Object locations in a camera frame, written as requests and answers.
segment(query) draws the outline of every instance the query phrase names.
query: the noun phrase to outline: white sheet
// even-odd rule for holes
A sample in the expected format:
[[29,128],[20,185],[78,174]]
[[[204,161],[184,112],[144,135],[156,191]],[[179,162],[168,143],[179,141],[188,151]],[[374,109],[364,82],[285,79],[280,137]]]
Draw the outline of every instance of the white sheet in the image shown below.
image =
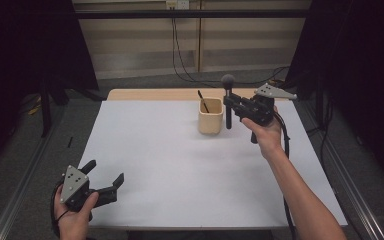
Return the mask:
[[[292,102],[276,103],[290,159],[341,225],[346,220]],[[93,210],[93,227],[241,229],[287,226],[282,194],[251,132],[233,116],[219,135],[198,132],[198,101],[103,102],[80,167],[91,188],[124,172],[118,201]]]

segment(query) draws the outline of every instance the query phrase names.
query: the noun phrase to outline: black curtain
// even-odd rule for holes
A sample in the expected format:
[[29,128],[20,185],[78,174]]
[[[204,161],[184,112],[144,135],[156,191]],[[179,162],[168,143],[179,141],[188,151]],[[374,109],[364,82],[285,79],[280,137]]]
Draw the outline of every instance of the black curtain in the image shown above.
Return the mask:
[[322,86],[384,169],[384,1],[313,0],[286,81]]
[[40,81],[97,89],[80,25],[70,0],[0,0],[0,149],[18,119],[20,101],[38,93]]

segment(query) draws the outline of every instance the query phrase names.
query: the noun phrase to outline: hand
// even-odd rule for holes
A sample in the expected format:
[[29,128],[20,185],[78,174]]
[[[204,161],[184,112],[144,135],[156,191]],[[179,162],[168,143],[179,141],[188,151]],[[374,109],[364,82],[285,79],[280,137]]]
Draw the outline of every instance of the hand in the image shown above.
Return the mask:
[[268,126],[260,126],[248,118],[243,118],[242,123],[250,129],[257,137],[261,154],[267,160],[271,159],[276,151],[283,151],[281,144],[281,127],[280,123],[274,118]]
[[[62,185],[58,187],[57,193],[54,199],[54,213],[58,218],[64,214],[68,208],[65,204],[60,203]],[[86,239],[87,230],[89,226],[89,214],[98,201],[99,194],[97,192],[92,193],[80,212],[67,212],[58,222],[60,229],[61,239]]]

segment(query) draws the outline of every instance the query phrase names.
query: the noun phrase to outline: wall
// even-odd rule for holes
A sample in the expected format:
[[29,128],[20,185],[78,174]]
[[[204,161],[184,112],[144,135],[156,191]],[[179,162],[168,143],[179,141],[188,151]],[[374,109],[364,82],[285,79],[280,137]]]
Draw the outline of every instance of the wall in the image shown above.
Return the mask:
[[[74,0],[77,10],[163,10],[165,1]],[[190,1],[190,9],[308,9],[311,1]],[[188,72],[290,65],[304,19],[176,19]],[[98,79],[171,74],[171,19],[80,20]],[[181,62],[175,53],[179,72]]]

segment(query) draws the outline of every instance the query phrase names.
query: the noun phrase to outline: cable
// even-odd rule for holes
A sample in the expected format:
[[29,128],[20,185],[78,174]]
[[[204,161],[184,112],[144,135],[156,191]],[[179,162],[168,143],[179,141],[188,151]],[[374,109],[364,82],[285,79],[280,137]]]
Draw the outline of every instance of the cable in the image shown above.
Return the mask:
[[[280,127],[282,128],[283,141],[285,143],[285,154],[286,154],[286,157],[289,158],[289,140],[290,140],[290,138],[289,138],[288,132],[286,130],[286,124],[283,121],[283,118],[279,115],[279,113],[275,112],[274,118],[276,118],[276,120],[280,124]],[[288,203],[286,202],[285,198],[283,198],[283,205],[285,207],[286,220],[288,221],[288,226],[289,226],[289,230],[291,232],[292,239],[295,240],[297,237],[296,232],[295,232],[295,227],[294,227],[294,224],[292,222],[292,216],[291,216],[291,212],[289,211]]]
[[32,102],[33,100],[35,100],[35,99],[37,99],[37,98],[39,98],[39,97],[40,97],[40,94],[35,94],[35,95],[34,95],[33,97],[31,97],[30,99],[28,99],[28,100],[26,100],[26,101],[20,103],[20,107],[23,107],[23,106],[29,104],[30,102]]
[[[326,178],[327,178],[329,183],[331,181],[330,181],[329,176],[328,176],[328,174],[326,172],[324,155],[323,155],[323,149],[324,149],[324,145],[325,145],[326,140],[327,140],[328,131],[329,131],[329,125],[330,125],[332,119],[333,119],[333,100],[331,98],[329,98],[328,99],[328,103],[326,104],[326,114],[324,116],[324,134],[323,134],[322,143],[321,143],[321,146],[320,146],[320,165],[322,166],[322,169],[323,169],[323,171],[324,171],[324,173],[326,175]],[[349,217],[348,213],[346,211],[344,211],[343,204],[342,204],[341,200],[339,199],[339,197],[337,197],[336,194],[335,194],[335,197],[336,197],[336,200],[338,201],[339,207],[342,210],[342,213],[345,216],[345,219],[348,221],[348,223],[354,229],[354,231],[358,235],[359,239],[364,239],[363,236],[361,235],[361,233],[358,231],[357,227],[355,226],[354,222]]]
[[[194,82],[194,83],[201,83],[205,86],[208,86],[208,87],[211,87],[211,88],[215,88],[214,86],[210,85],[210,84],[207,84],[207,82],[214,82],[214,83],[219,83],[220,81],[197,81],[195,80],[187,71],[186,71],[186,68],[185,68],[185,65],[183,64],[183,59],[182,59],[182,55],[180,54],[180,47],[179,47],[179,40],[178,40],[178,37],[177,37],[177,27],[176,27],[176,19],[175,18],[172,18],[171,20],[171,24],[172,24],[172,27],[173,27],[173,51],[172,51],[172,60],[173,60],[173,68],[174,68],[174,72],[176,73],[176,75],[182,79],[183,81],[186,81],[186,82]],[[183,68],[183,71],[186,73],[186,75],[190,78],[189,79],[186,79],[186,78],[183,78],[182,76],[180,76],[180,74],[177,72],[177,69],[176,69],[176,64],[175,64],[175,61],[174,61],[174,52],[175,52],[175,42],[176,42],[176,45],[177,45],[177,52],[178,52],[178,55],[179,55],[179,58],[180,58],[180,63],[182,65],[182,68]]]
[[315,128],[312,128],[310,130],[306,130],[305,132],[308,134],[308,136],[312,136],[314,133],[316,133],[317,131],[320,130],[320,127],[315,127]]
[[[189,73],[188,71],[186,71],[186,68],[185,68],[185,65],[183,63],[183,58],[182,58],[182,55],[180,53],[180,46],[179,46],[179,39],[178,39],[178,36],[177,36],[177,24],[176,24],[176,19],[175,18],[172,18],[172,21],[171,21],[171,24],[172,24],[172,32],[173,32],[173,50],[172,50],[172,61],[173,61],[173,68],[174,68],[174,72],[176,73],[176,75],[182,79],[183,81],[186,81],[186,82],[194,82],[194,83],[201,83],[205,86],[208,86],[208,87],[211,87],[211,88],[215,88],[215,86],[212,86],[208,83],[216,83],[216,84],[219,84],[220,81],[211,81],[211,80],[207,80],[207,81],[203,81],[203,80],[196,80],[194,79]],[[189,77],[189,79],[186,79],[186,78],[183,78],[182,76],[180,76],[180,74],[177,72],[177,68],[176,68],[176,64],[175,64],[175,51],[176,51],[176,46],[177,46],[177,53],[178,53],[178,56],[179,56],[179,59],[180,59],[180,63],[182,65],[182,68],[183,68],[183,71],[185,72],[185,74]],[[284,71],[285,69],[289,69],[289,66],[283,66],[283,67],[278,67],[278,68],[275,68],[273,69],[273,72],[272,72],[272,75],[269,76],[268,78],[265,78],[263,80],[259,80],[259,81],[254,81],[254,82],[235,82],[235,84],[242,84],[242,85],[250,85],[250,84],[258,84],[258,83],[265,83],[269,80],[275,80],[276,76],[281,73],[282,71]]]
[[61,214],[61,216],[59,216],[55,221],[56,222],[59,222],[59,220],[64,217],[65,214],[67,214],[70,210],[65,210],[65,212],[63,214]]
[[64,183],[64,176],[61,177],[61,179],[55,184],[54,190],[52,191],[51,195],[51,206],[50,206],[50,211],[51,211],[51,226],[52,226],[52,231],[54,234],[59,238],[60,237],[60,232],[59,232],[59,226],[58,226],[58,221],[59,219],[65,214],[61,215],[58,219],[55,219],[55,195],[57,194],[57,190],[59,186],[61,186]]

